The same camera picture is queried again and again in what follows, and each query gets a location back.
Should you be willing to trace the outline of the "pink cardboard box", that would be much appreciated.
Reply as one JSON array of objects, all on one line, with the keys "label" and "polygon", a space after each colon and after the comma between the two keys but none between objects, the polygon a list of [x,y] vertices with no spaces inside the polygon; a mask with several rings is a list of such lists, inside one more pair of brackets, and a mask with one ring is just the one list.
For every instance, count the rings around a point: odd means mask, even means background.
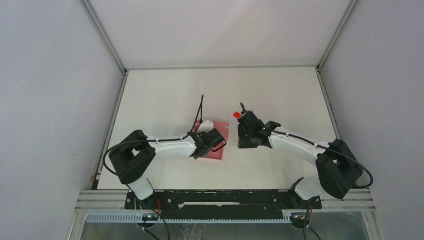
[{"label": "pink cardboard box", "polygon": [[[208,155],[202,157],[203,159],[210,159],[210,160],[217,160],[222,161],[223,159],[223,153],[224,153],[224,147],[223,145],[228,141],[229,138],[229,126],[230,124],[228,122],[224,121],[212,121],[214,124],[214,129],[217,129],[217,131],[222,135],[224,138],[224,141],[221,142],[217,147],[214,147]],[[200,124],[200,121],[197,120],[194,125],[194,131],[197,132],[198,126]]]}]

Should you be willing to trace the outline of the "small orange block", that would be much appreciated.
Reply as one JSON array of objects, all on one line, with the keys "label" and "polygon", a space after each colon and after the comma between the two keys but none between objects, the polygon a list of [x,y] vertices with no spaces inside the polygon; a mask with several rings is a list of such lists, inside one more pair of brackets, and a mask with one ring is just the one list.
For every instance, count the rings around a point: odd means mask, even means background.
[{"label": "small orange block", "polygon": [[239,119],[241,116],[242,116],[242,114],[240,113],[240,112],[234,112],[233,113],[233,116],[236,118],[236,119]]}]

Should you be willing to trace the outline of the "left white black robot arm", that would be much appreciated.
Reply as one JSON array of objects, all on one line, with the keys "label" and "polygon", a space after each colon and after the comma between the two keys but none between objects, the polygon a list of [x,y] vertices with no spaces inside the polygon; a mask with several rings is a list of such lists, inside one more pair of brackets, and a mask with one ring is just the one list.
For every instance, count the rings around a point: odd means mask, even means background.
[{"label": "left white black robot arm", "polygon": [[[103,156],[104,167],[119,178],[137,197],[143,208],[149,209],[156,203],[157,196],[145,171],[154,159],[170,157],[206,157],[227,144],[221,133],[213,128],[208,132],[189,131],[183,136],[171,138],[148,137],[142,130],[135,130],[122,142],[110,147]],[[113,169],[106,163],[110,160]]]}]

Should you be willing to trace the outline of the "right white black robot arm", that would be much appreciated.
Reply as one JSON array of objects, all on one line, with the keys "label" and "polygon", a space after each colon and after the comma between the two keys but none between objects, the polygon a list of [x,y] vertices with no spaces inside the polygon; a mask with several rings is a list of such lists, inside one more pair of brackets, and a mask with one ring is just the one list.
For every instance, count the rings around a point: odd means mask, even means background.
[{"label": "right white black robot arm", "polygon": [[251,110],[236,111],[233,116],[238,121],[239,149],[282,150],[316,167],[315,175],[300,177],[290,187],[289,203],[295,208],[302,208],[310,199],[323,194],[343,199],[364,172],[347,144],[338,138],[326,142],[297,135],[280,123],[263,123]]}]

